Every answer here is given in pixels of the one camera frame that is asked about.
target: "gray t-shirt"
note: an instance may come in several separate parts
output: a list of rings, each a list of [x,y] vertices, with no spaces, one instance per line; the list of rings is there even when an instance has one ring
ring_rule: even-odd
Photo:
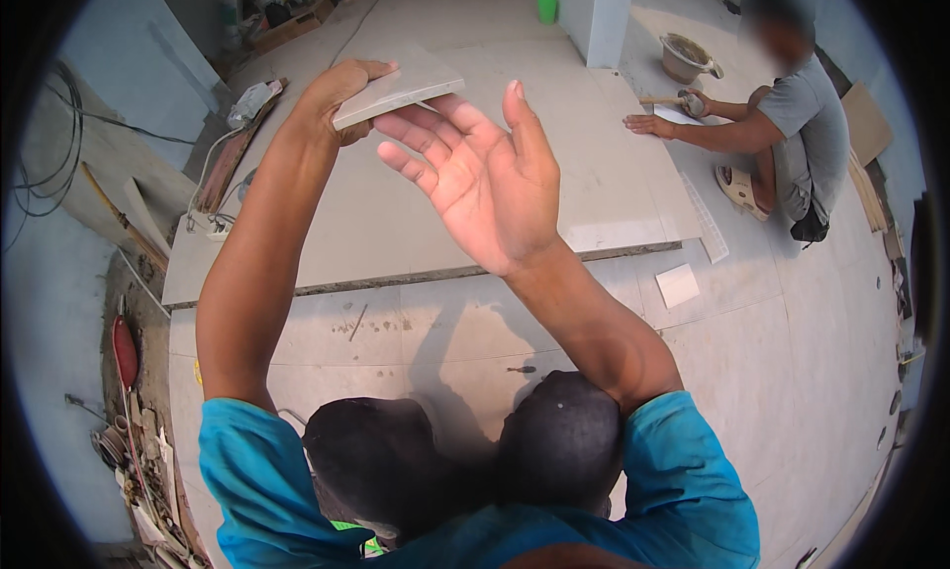
[[[775,83],[758,109],[786,138],[801,134],[811,195],[830,213],[848,170],[851,141],[845,109],[818,56],[811,54],[801,70]]]

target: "hand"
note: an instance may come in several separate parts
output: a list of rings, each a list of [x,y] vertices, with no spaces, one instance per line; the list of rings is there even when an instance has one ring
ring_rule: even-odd
[[[623,123],[634,134],[656,134],[665,141],[672,140],[676,133],[676,124],[659,116],[627,116]]]
[[[692,95],[695,95],[696,97],[698,97],[699,99],[703,101],[703,112],[699,114],[698,116],[696,116],[697,118],[705,118],[707,115],[713,112],[712,99],[710,99],[709,97],[704,95],[701,91],[695,88],[688,88],[686,89],[686,92]]]
[[[333,115],[344,100],[363,90],[369,81],[396,71],[399,64],[375,60],[344,60],[320,73],[300,96],[288,121],[299,124],[308,135],[332,139],[348,146],[364,138],[373,129],[370,121],[333,129]]]
[[[502,112],[511,133],[467,100],[444,95],[379,116],[377,130],[422,153],[383,142],[380,159],[415,183],[459,247],[493,275],[530,267],[558,236],[561,170],[524,99],[522,84],[505,89]]]

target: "foot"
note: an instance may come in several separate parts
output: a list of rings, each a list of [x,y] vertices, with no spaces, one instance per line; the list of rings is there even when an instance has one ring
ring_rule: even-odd
[[[726,184],[730,185],[732,183],[732,168],[723,167],[722,177],[724,180],[726,180]],[[767,215],[771,214],[771,211],[774,205],[769,204],[766,201],[765,196],[763,195],[764,192],[762,191],[762,183],[759,182],[759,179],[757,176],[752,176],[752,182],[753,182],[753,199],[755,199],[755,205],[758,206],[762,210],[762,212],[764,212],[765,214]]]

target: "right hand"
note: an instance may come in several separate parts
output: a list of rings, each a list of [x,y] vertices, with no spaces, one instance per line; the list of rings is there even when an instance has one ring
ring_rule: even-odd
[[[470,102],[450,94],[374,120],[381,133],[426,160],[383,142],[380,159],[423,191],[445,228],[475,262],[506,277],[529,268],[558,236],[561,170],[522,84],[505,89],[511,133]]]
[[[697,118],[705,118],[707,115],[709,115],[713,111],[712,99],[704,95],[702,91],[695,88],[688,88],[686,89],[686,92],[692,95],[695,95],[696,97],[698,97],[699,99],[703,101],[703,112],[702,114],[696,116]]]

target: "teal t-shirt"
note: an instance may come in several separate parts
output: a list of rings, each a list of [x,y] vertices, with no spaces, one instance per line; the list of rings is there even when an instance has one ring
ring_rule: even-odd
[[[567,507],[489,505],[364,560],[360,545],[374,533],[338,531],[320,515],[293,427],[238,400],[209,400],[202,412],[201,474],[224,515],[221,551],[236,568],[488,568],[555,542],[588,542],[658,567],[759,563],[753,503],[685,391],[654,398],[627,421],[623,519]]]

